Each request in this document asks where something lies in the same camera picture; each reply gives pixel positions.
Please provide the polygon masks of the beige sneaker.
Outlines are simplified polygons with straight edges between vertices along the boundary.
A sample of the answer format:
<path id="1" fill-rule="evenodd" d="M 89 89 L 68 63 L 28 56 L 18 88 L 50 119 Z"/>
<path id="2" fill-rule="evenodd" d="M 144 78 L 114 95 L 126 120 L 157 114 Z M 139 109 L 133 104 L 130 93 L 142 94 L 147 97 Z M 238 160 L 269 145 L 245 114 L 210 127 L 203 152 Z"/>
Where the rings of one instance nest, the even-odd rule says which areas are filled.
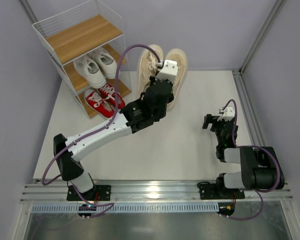
<path id="1" fill-rule="evenodd" d="M 136 97 L 139 98 L 141 93 L 150 86 L 150 76 L 155 74 L 157 71 L 158 59 L 156 56 L 149 51 L 144 49 L 138 59 L 138 69 L 137 69 L 137 94 Z"/>
<path id="2" fill-rule="evenodd" d="M 178 67 L 177 76 L 172 86 L 174 100 L 167 105 L 167 110 L 171 111 L 178 99 L 180 89 L 188 73 L 188 57 L 183 50 L 179 48 L 173 48 L 167 53 L 166 58 L 168 60 L 177 62 Z"/>

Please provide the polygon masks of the red canvas sneaker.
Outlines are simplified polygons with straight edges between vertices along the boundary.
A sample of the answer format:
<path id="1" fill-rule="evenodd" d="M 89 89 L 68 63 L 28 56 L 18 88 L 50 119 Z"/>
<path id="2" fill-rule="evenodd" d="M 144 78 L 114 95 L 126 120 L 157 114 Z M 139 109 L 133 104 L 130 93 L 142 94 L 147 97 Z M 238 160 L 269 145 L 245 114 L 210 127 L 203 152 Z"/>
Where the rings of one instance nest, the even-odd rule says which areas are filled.
<path id="1" fill-rule="evenodd" d="M 103 87 L 98 88 L 97 90 L 100 93 L 100 95 L 104 99 L 106 99 L 111 105 L 116 107 L 117 104 L 117 108 L 119 110 L 126 106 L 126 103 L 124 102 L 120 93 L 117 94 L 116 98 L 115 88 L 110 83 L 107 82 Z"/>
<path id="2" fill-rule="evenodd" d="M 90 108 L 97 111 L 103 117 L 109 119 L 114 115 L 113 108 L 96 90 L 87 89 L 84 92 L 84 100 Z"/>

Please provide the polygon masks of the white sneaker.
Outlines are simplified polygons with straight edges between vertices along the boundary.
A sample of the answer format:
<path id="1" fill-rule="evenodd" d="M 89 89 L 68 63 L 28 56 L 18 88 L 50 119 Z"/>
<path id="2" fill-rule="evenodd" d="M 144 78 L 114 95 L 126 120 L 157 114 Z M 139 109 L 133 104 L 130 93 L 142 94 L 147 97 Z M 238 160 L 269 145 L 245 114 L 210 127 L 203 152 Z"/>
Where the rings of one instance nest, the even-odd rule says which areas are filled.
<path id="1" fill-rule="evenodd" d="M 102 88 L 107 82 L 97 63 L 88 55 L 83 55 L 73 61 L 76 72 L 82 76 L 91 87 Z"/>
<path id="2" fill-rule="evenodd" d="M 106 49 L 99 47 L 88 53 L 88 56 L 98 64 L 108 79 L 115 79 L 118 65 Z"/>

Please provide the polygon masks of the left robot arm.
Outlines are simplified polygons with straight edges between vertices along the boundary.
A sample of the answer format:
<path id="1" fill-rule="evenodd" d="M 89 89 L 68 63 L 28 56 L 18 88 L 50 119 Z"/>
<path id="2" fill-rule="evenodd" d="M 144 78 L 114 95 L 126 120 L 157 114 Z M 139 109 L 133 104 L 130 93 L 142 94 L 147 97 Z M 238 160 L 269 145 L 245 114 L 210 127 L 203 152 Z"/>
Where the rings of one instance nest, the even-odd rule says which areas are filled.
<path id="1" fill-rule="evenodd" d="M 84 194 L 94 189 L 90 174 L 80 161 L 88 154 L 118 138 L 134 134 L 166 116 L 167 105 L 174 99 L 171 81 L 150 79 L 150 86 L 140 98 L 123 107 L 114 120 L 98 125 L 81 135 L 53 138 L 53 153 L 64 181 L 73 183 Z"/>

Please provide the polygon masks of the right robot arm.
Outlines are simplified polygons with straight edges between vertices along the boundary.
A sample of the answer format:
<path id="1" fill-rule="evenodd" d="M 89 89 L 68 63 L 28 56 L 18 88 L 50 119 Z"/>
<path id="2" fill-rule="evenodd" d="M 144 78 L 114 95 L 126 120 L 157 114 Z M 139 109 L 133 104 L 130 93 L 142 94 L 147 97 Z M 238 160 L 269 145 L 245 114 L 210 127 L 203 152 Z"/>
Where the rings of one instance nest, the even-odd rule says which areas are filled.
<path id="1" fill-rule="evenodd" d="M 215 183 L 200 183 L 202 199 L 244 199 L 241 190 L 260 190 L 271 192 L 281 190 L 285 186 L 285 177 L 278 158 L 271 146 L 239 146 L 233 143 L 232 132 L 237 137 L 238 126 L 235 118 L 230 120 L 221 116 L 207 114 L 202 128 L 211 125 L 210 131 L 217 138 L 216 158 L 222 163 L 237 164 L 239 172 L 221 173 Z"/>

